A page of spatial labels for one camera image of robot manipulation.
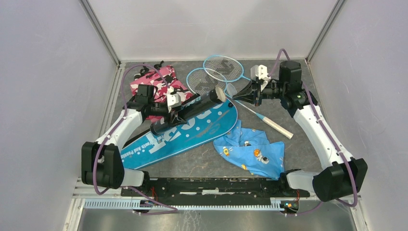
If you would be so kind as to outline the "blue sport racket bag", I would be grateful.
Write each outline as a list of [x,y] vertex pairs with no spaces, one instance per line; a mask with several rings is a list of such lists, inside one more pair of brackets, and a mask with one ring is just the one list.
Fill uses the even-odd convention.
[[236,106],[226,102],[202,112],[184,125],[156,136],[147,129],[125,143],[120,152],[124,168],[141,169],[202,144],[211,142],[234,128],[238,120]]

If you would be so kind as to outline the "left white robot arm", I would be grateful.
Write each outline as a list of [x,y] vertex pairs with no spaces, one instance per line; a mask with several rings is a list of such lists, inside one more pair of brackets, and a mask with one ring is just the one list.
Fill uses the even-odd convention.
[[155,86],[140,85],[114,124],[96,141],[83,144],[81,179],[84,184],[106,190],[133,186],[139,196],[146,196],[151,191],[151,183],[144,179],[143,171],[124,168],[120,152],[147,117],[168,116],[173,108],[182,104],[181,93],[174,88],[167,90],[163,103],[156,102],[157,91]]

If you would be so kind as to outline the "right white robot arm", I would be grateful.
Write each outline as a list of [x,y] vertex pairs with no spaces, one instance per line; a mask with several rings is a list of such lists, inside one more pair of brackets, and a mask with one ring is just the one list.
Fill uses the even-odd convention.
[[356,159],[341,144],[326,122],[316,97],[302,81],[299,62],[286,60],[279,64],[278,79],[266,74],[264,65],[251,68],[249,83],[237,91],[227,85],[227,93],[237,101],[260,106],[263,100],[280,99],[282,107],[307,135],[321,163],[320,173],[293,169],[281,174],[278,191],[291,196],[297,190],[314,193],[319,200],[355,207],[368,170],[366,161]]

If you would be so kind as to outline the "black shuttlecock tube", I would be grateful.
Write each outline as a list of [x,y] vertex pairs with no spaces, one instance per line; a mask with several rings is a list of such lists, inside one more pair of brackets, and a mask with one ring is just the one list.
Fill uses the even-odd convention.
[[[225,93],[220,87],[215,87],[204,95],[195,94],[192,99],[188,99],[185,104],[181,106],[187,108],[185,114],[187,122],[189,119],[210,110],[211,108],[224,103],[227,100]],[[158,136],[176,126],[161,125],[161,121],[157,121],[150,126],[150,132]]]

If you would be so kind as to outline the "clear plastic tube lid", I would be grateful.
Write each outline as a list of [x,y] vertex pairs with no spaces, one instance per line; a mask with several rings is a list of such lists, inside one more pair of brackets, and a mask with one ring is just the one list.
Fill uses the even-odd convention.
[[234,85],[232,83],[228,83],[226,85],[226,95],[230,98],[233,98],[233,96],[235,96],[238,92],[236,90],[236,88],[234,87]]

